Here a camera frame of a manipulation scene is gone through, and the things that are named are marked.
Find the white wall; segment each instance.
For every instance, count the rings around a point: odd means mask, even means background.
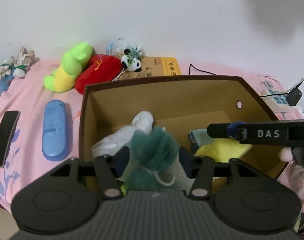
[[[0,62],[23,45],[60,59],[80,41],[104,52],[119,37],[150,56],[272,75],[286,89],[304,76],[304,0],[0,0]]]

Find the blue strap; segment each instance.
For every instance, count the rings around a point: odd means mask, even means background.
[[[228,126],[227,128],[227,131],[228,131],[228,136],[231,136],[234,138],[235,136],[235,133],[236,133],[236,130],[237,130],[237,126],[239,124],[244,124],[245,122],[232,122],[230,123],[230,125]]]

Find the red pillow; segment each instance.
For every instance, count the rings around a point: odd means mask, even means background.
[[[121,60],[117,57],[95,55],[90,59],[89,67],[76,79],[75,89],[83,94],[86,85],[112,81],[122,69]]]

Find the power adapter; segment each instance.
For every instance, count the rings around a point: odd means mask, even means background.
[[[290,106],[296,106],[303,93],[298,88],[293,88],[287,95],[286,101]]]

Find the black cable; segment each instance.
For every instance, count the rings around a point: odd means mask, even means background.
[[[204,72],[204,73],[208,73],[208,74],[212,74],[212,75],[216,76],[216,74],[214,74],[214,73],[212,73],[212,72],[208,72],[208,71],[204,71],[204,70],[198,69],[198,68],[194,67],[192,64],[190,64],[190,67],[189,67],[189,75],[191,74],[191,73],[190,73],[190,72],[191,72],[191,67],[192,67],[192,68],[195,68],[195,69],[198,70],[198,71],[201,71],[201,72]]]
[[[262,98],[266,98],[266,97],[271,97],[271,96],[280,96],[280,95],[288,95],[291,94],[293,92],[295,92],[296,89],[294,89],[293,91],[290,91],[288,93],[278,93],[278,94],[270,94],[270,95],[265,95],[265,96],[261,96]]]

